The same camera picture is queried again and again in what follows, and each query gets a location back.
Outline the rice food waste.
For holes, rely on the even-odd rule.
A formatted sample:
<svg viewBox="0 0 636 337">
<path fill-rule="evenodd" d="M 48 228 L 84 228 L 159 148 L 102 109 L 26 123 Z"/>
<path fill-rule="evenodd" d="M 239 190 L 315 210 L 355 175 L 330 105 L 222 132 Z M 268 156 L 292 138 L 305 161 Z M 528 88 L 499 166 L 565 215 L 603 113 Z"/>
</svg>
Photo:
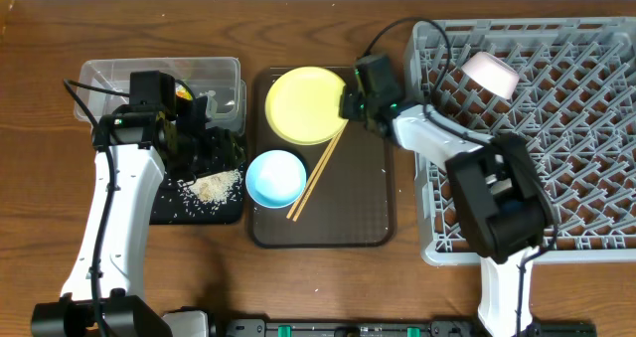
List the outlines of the rice food waste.
<svg viewBox="0 0 636 337">
<path fill-rule="evenodd" d="M 239 169 L 223 171 L 192 181 L 179 180 L 177 188 L 185 210 L 197 213 L 219 213 L 222 208 L 239 201 L 242 174 Z"/>
</svg>

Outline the pandan cake wrapper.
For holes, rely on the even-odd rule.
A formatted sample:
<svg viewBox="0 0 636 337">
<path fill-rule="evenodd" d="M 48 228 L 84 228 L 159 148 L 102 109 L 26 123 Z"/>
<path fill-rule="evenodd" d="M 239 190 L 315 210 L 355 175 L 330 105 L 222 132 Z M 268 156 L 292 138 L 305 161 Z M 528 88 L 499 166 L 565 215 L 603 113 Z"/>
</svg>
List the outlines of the pandan cake wrapper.
<svg viewBox="0 0 636 337">
<path fill-rule="evenodd" d="M 180 98 L 187 99 L 187 100 L 193 99 L 193 95 L 191 94 L 191 91 L 187 87 L 181 84 L 176 84 L 175 89 L 176 89 L 176 95 L 179 96 Z"/>
</svg>

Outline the wooden chopstick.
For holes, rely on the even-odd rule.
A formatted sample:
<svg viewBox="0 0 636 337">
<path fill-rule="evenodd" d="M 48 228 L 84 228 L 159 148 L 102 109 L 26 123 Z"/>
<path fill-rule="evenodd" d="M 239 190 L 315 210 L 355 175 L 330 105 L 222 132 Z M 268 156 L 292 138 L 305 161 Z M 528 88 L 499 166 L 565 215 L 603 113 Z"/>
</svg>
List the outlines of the wooden chopstick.
<svg viewBox="0 0 636 337">
<path fill-rule="evenodd" d="M 325 169 L 325 167 L 327 166 L 327 164 L 329 163 L 329 160 L 333 154 L 333 152 L 335 151 L 343 133 L 344 133 L 345 129 L 342 129 L 340 132 L 338 132 L 333 138 L 335 138 L 335 141 L 333 143 L 332 149 L 331 151 L 328 153 L 327 159 L 324 161 L 324 163 L 322 164 L 322 166 L 319 168 L 317 175 L 315 176 L 313 182 L 310 184 L 309 186 L 309 190 L 307 191 L 307 193 L 304 195 L 304 197 L 301 200 L 301 203 L 299 205 L 299 207 L 296 209 L 295 214 L 293 216 L 292 220 L 293 222 L 296 222 L 299 219 L 300 214 L 302 213 L 305 205 L 307 204 L 307 201 L 309 200 L 312 192 L 314 191 L 319 179 L 322 176 L 322 173 Z"/>
<path fill-rule="evenodd" d="M 314 169 L 312 170 L 311 174 L 309 175 L 309 178 L 307 180 L 307 183 L 305 185 L 305 188 L 303 189 L 300 197 L 294 202 L 294 204 L 292 205 L 292 207 L 290 208 L 289 212 L 286 215 L 286 219 L 290 220 L 293 218 L 296 209 L 299 207 L 302 198 L 304 197 L 304 195 L 307 193 L 307 191 L 309 190 L 309 186 L 310 184 L 313 182 L 315 176 L 318 173 L 319 168 L 322 166 L 322 164 L 324 163 L 324 161 L 327 159 L 328 153 L 331 151 L 333 143 L 335 141 L 335 138 L 332 138 L 327 147 L 325 148 L 325 150 L 323 151 L 320 159 L 318 160 L 318 163 L 316 164 L 316 166 L 314 167 Z"/>
</svg>

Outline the yellow plate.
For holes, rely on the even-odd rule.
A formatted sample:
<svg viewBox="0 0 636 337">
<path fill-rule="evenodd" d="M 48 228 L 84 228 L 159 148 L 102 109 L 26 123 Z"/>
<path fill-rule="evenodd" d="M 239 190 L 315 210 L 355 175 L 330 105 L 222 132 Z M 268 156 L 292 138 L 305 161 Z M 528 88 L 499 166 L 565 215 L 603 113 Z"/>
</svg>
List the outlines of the yellow plate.
<svg viewBox="0 0 636 337">
<path fill-rule="evenodd" d="M 264 104 L 269 127 L 296 145 L 317 145 L 340 133 L 348 120 L 340 116 L 345 81 L 320 67 L 292 69 L 274 81 Z"/>
</svg>

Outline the light blue bowl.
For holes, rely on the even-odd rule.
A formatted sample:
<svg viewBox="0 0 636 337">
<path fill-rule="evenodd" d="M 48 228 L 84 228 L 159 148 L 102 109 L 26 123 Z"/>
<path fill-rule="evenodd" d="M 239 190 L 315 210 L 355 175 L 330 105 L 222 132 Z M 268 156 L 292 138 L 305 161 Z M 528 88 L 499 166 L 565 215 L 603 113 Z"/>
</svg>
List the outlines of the light blue bowl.
<svg viewBox="0 0 636 337">
<path fill-rule="evenodd" d="M 269 150 L 249 164 L 245 185 L 249 196 L 267 209 L 292 205 L 304 191 L 307 172 L 302 161 L 285 150 Z"/>
</svg>

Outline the pink white bowl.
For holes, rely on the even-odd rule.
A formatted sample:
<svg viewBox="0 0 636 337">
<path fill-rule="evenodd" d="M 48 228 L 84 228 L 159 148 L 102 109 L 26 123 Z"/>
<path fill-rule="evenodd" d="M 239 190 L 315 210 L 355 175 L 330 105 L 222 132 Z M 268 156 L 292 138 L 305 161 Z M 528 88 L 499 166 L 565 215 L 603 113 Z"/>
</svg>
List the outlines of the pink white bowl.
<svg viewBox="0 0 636 337">
<path fill-rule="evenodd" d="M 470 80 L 503 99 L 512 98 L 520 80 L 515 70 L 487 52 L 476 53 L 461 70 Z"/>
</svg>

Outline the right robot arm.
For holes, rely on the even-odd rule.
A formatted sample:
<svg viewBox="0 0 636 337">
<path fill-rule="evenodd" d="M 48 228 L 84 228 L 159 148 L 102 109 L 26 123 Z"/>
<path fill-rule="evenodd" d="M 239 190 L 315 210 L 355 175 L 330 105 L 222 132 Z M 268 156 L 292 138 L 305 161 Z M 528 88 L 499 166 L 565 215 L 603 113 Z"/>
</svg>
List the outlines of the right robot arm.
<svg viewBox="0 0 636 337">
<path fill-rule="evenodd" d="M 523 138 L 479 134 L 443 117 L 397 85 L 344 88 L 341 117 L 424 156 L 445 172 L 468 246 L 480 257 L 478 318 L 491 336 L 521 336 L 533 323 L 530 275 L 554 222 L 552 204 Z"/>
</svg>

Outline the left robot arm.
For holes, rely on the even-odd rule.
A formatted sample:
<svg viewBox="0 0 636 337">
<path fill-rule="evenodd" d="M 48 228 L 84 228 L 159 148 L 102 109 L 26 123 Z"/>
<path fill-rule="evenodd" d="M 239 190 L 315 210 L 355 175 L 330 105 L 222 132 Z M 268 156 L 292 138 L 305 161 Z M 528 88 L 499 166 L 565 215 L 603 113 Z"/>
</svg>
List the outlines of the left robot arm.
<svg viewBox="0 0 636 337">
<path fill-rule="evenodd" d="M 34 307 L 35 336 L 210 336 L 211 316 L 182 308 L 158 315 L 145 301 L 143 263 L 150 219 L 166 174 L 192 180 L 210 172 L 204 147 L 213 101 L 133 98 L 95 117 L 95 185 L 73 270 L 56 302 Z"/>
</svg>

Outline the grey dishwasher rack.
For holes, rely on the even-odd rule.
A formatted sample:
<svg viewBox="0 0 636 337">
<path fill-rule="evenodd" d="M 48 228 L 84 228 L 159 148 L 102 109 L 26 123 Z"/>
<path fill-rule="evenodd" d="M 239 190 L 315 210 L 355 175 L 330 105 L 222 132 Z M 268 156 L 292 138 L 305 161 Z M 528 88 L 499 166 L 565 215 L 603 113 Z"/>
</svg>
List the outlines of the grey dishwasher rack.
<svg viewBox="0 0 636 337">
<path fill-rule="evenodd" d="M 485 51 L 519 75 L 511 99 L 461 73 Z M 525 138 L 559 223 L 546 263 L 635 258 L 635 21 L 631 17 L 418 23 L 404 54 L 414 93 L 479 133 Z"/>
</svg>

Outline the black tray bin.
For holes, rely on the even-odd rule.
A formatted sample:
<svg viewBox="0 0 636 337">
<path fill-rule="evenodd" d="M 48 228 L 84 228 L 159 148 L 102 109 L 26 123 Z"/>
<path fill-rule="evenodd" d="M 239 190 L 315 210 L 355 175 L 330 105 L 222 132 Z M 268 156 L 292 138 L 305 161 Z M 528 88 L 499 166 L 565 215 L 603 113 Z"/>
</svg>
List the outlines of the black tray bin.
<svg viewBox="0 0 636 337">
<path fill-rule="evenodd" d="M 211 164 L 165 175 L 153 203 L 152 225 L 227 225 L 240 219 L 246 137 L 221 128 L 208 134 L 213 143 Z"/>
</svg>

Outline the brown serving tray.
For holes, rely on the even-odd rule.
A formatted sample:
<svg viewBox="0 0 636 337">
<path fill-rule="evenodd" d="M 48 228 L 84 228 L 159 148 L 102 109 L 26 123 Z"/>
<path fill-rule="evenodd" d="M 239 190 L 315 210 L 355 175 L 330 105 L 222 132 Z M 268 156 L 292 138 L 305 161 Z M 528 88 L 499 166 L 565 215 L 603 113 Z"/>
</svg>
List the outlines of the brown serving tray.
<svg viewBox="0 0 636 337">
<path fill-rule="evenodd" d="M 286 142 L 272 131 L 265 117 L 266 95 L 285 72 L 284 68 L 270 68 L 254 82 L 254 158 L 269 150 L 289 151 L 304 164 L 308 180 L 326 146 Z M 367 131 L 363 124 L 351 122 L 299 219 L 286 219 L 294 203 L 267 209 L 250 198 L 249 234 L 258 246 L 267 249 L 378 247 L 395 230 L 392 166 L 391 145 Z"/>
</svg>

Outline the clear plastic bin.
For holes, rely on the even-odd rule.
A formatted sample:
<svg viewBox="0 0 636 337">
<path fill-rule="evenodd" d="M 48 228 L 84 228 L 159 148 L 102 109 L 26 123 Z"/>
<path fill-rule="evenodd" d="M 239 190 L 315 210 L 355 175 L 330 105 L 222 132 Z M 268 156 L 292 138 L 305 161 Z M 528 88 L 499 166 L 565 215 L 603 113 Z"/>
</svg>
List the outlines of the clear plastic bin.
<svg viewBox="0 0 636 337">
<path fill-rule="evenodd" d="M 246 85 L 240 79 L 239 60 L 232 57 L 109 59 L 85 62 L 79 81 L 101 91 L 77 89 L 77 95 L 95 118 L 113 112 L 128 99 L 109 92 L 128 92 L 133 72 L 160 71 L 178 80 L 198 96 L 214 102 L 208 128 L 220 127 L 243 134 L 246 118 Z"/>
</svg>

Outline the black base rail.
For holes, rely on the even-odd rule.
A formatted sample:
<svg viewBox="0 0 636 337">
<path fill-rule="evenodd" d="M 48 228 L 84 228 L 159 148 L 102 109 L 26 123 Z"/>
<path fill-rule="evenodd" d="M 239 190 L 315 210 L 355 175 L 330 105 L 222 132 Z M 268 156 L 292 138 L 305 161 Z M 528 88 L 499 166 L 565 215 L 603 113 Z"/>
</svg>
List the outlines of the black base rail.
<svg viewBox="0 0 636 337">
<path fill-rule="evenodd" d="M 489 336 L 480 322 L 467 319 L 432 320 L 408 323 L 267 321 L 258 318 L 234 319 L 225 326 L 211 328 L 222 337 L 478 337 Z"/>
</svg>

